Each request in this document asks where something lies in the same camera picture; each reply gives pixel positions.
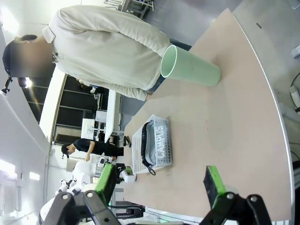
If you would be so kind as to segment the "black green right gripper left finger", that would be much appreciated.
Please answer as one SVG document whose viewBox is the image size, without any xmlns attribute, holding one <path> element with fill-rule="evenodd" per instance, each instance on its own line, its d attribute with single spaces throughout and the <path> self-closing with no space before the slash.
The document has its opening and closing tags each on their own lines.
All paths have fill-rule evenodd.
<svg viewBox="0 0 300 225">
<path fill-rule="evenodd" d="M 116 166 L 105 165 L 93 190 L 81 192 L 76 196 L 69 192 L 56 195 L 44 224 L 77 225 L 82 218 L 92 218 L 96 225 L 119 225 L 120 222 L 108 208 L 116 183 Z"/>
</svg>

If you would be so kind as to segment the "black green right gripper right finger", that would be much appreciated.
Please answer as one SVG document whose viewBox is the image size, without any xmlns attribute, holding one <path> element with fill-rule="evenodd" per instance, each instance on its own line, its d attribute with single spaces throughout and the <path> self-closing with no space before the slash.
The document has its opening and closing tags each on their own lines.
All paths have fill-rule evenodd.
<svg viewBox="0 0 300 225">
<path fill-rule="evenodd" d="M 272 224 L 263 198 L 257 194 L 243 198 L 227 191 L 214 165 L 206 167 L 203 183 L 211 207 L 202 220 L 203 225 L 223 225 L 227 220 L 239 225 Z"/>
</svg>

